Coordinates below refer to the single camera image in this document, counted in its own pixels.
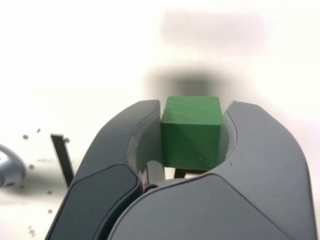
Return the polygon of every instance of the green cube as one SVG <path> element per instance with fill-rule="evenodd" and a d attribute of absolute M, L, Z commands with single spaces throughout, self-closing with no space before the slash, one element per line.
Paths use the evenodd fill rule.
<path fill-rule="evenodd" d="M 170 96 L 161 119 L 164 166 L 192 170 L 215 168 L 222 122 L 219 98 Z"/>

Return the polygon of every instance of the metal screw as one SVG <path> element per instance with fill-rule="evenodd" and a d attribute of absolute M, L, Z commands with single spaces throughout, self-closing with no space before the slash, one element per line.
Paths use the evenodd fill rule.
<path fill-rule="evenodd" d="M 66 144 L 68 144 L 68 143 L 70 143 L 70 138 L 65 137 L 63 141 L 64 141 Z"/>

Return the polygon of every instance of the silver object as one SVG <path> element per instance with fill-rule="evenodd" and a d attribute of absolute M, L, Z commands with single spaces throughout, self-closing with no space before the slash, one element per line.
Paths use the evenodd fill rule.
<path fill-rule="evenodd" d="M 21 183 L 26 172 L 26 166 L 22 159 L 9 148 L 0 144 L 0 188 Z"/>

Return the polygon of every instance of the white background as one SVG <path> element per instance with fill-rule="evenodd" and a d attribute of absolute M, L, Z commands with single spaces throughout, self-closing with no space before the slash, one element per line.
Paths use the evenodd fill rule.
<path fill-rule="evenodd" d="M 0 1 L 0 143 L 35 165 L 24 189 L 0 189 L 0 239 L 44 239 L 59 208 L 66 187 L 49 134 L 70 138 L 77 169 L 118 112 L 165 104 L 171 85 L 158 90 L 152 76 L 168 71 L 212 72 L 222 110 L 258 104 L 292 132 L 319 223 L 319 12 L 316 0 Z"/>

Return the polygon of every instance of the table surface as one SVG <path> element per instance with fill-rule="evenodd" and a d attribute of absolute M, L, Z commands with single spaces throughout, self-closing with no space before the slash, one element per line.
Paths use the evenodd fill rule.
<path fill-rule="evenodd" d="M 311 0 L 0 2 L 0 144 L 34 165 L 22 186 L 0 189 L 0 239 L 47 234 L 67 191 L 51 133 L 70 139 L 76 171 L 113 116 L 181 91 L 217 96 L 223 112 L 258 104 L 281 122 L 306 156 L 320 223 L 319 10 Z"/>

